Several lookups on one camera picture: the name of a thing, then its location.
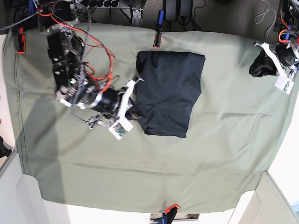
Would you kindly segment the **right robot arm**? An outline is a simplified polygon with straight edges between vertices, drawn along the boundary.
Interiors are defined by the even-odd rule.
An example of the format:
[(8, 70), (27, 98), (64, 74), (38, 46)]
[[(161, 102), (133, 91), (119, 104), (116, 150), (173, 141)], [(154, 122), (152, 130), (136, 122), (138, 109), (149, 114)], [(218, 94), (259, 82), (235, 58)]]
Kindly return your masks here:
[[(46, 33), (48, 56), (56, 83), (56, 99), (72, 116), (90, 128), (117, 125), (122, 118), (138, 120), (142, 112), (131, 95), (139, 79), (128, 80), (119, 90), (112, 74), (114, 54), (90, 34), (91, 12), (80, 0), (36, 0), (38, 27)], [(85, 60), (87, 48), (102, 48), (108, 56), (108, 72), (95, 76)]]

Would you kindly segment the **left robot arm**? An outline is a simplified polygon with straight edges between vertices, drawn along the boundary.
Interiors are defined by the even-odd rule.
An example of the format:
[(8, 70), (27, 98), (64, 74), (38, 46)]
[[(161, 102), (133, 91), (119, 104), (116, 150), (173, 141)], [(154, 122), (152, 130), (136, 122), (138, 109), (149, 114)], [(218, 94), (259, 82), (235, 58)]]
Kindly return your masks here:
[(292, 80), (299, 71), (299, 2), (281, 0), (275, 11), (275, 20), (266, 31), (278, 33), (278, 43), (254, 42), (261, 49), (249, 68), (253, 77), (267, 75), (286, 77)]

